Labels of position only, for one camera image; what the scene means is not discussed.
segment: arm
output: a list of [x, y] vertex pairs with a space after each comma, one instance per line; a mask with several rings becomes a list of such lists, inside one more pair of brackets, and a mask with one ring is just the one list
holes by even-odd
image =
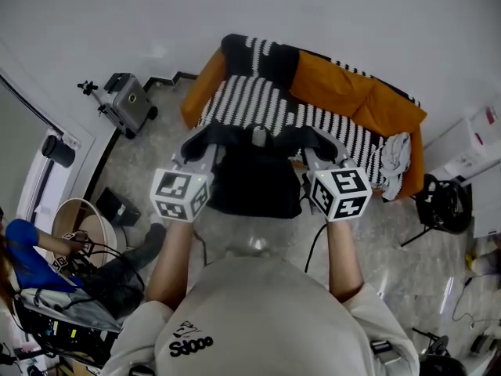
[[[374, 289], [364, 284], [349, 223], [330, 222], [327, 238], [330, 293], [349, 311], [371, 342], [392, 344], [402, 358], [395, 365], [398, 374], [417, 376], [419, 360], [412, 342]], [[374, 357], [374, 370], [375, 374], [391, 373], [378, 357]]]
[[155, 342], [172, 316], [172, 311], [159, 302], [147, 302], [124, 322], [111, 349], [111, 357], [101, 376], [129, 374], [132, 364], [155, 360]]
[[37, 233], [38, 246], [46, 249], [47, 251], [54, 252], [55, 254], [68, 256], [71, 252], [78, 252], [82, 248], [80, 242], [55, 238], [39, 229], [37, 229]]
[[176, 310], [186, 296], [193, 224], [172, 221], [146, 289], [147, 301]]
[[339, 301], [356, 295], [363, 285], [362, 271], [348, 222], [330, 222], [327, 225], [329, 241], [329, 290]]

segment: person in blue shirt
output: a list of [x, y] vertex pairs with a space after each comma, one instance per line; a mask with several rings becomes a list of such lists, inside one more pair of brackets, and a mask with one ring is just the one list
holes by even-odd
[[75, 287], [56, 273], [34, 247], [68, 256], [81, 250], [84, 232], [77, 232], [76, 240], [64, 240], [44, 233], [22, 219], [13, 220], [5, 232], [3, 228], [0, 225], [0, 298], [11, 312], [16, 294], [9, 281], [13, 270], [20, 289], [44, 288], [71, 293], [81, 287], [115, 317], [130, 313], [141, 302], [142, 294], [138, 288], [132, 287], [137, 283], [136, 274], [157, 257], [166, 234], [161, 219], [152, 215], [150, 231], [139, 248], [125, 252], [93, 273], [71, 277]]

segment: gray suitcase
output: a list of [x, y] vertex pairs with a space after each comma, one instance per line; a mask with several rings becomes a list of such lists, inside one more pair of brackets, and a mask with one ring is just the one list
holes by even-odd
[[132, 74], [113, 74], [105, 84], [106, 94], [101, 98], [95, 94], [98, 87], [92, 82], [78, 84], [78, 87], [84, 89], [85, 95], [96, 99], [99, 112], [105, 114], [129, 139], [139, 133], [146, 119], [157, 117], [158, 109], [151, 105], [146, 92]]

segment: blue shirt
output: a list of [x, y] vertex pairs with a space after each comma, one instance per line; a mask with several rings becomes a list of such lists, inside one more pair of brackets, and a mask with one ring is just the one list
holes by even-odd
[[[5, 238], [21, 288], [46, 287], [54, 291], [75, 291], [34, 249], [38, 245], [38, 231], [33, 224], [26, 220], [13, 220], [5, 230]], [[78, 278], [72, 277], [71, 280], [81, 285]]]

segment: tile floor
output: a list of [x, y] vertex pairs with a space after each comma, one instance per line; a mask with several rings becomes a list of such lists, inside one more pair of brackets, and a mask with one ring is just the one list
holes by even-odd
[[[109, 186], [128, 197], [143, 213], [135, 230], [128, 231], [131, 244], [140, 242], [139, 236], [149, 227], [148, 214], [153, 211], [149, 194], [154, 170], [165, 168], [172, 151], [186, 134], [179, 107], [191, 84], [181, 80], [175, 88], [163, 85], [151, 88], [150, 98], [159, 108], [157, 120], [149, 121], [134, 140], [124, 137], [118, 140], [94, 191], [93, 201]], [[205, 208], [196, 221], [196, 229], [207, 242], [209, 262], [223, 258], [230, 245], [241, 247], [261, 240], [274, 255], [303, 269], [323, 218], [309, 214], [307, 201], [302, 204], [303, 213], [292, 220], [243, 218]], [[466, 234], [452, 236], [431, 231], [400, 248], [399, 243], [422, 230], [410, 199], [384, 204], [379, 197], [373, 197], [364, 216], [352, 225], [366, 281], [380, 292], [418, 352], [427, 347], [428, 341], [412, 332], [412, 327], [447, 334], [451, 340], [449, 351], [459, 358], [467, 353], [477, 335], [495, 323], [476, 323], [472, 329], [467, 316], [461, 321], [452, 321], [452, 312], [466, 280]], [[485, 241], [479, 244], [480, 253], [492, 248], [493, 245]], [[190, 285], [202, 266], [201, 246], [194, 244]], [[326, 234], [319, 238], [308, 274], [322, 284], [328, 282]], [[456, 318], [465, 312], [476, 319], [500, 318], [501, 292], [496, 288], [497, 280], [493, 276], [474, 279], [458, 305]]]

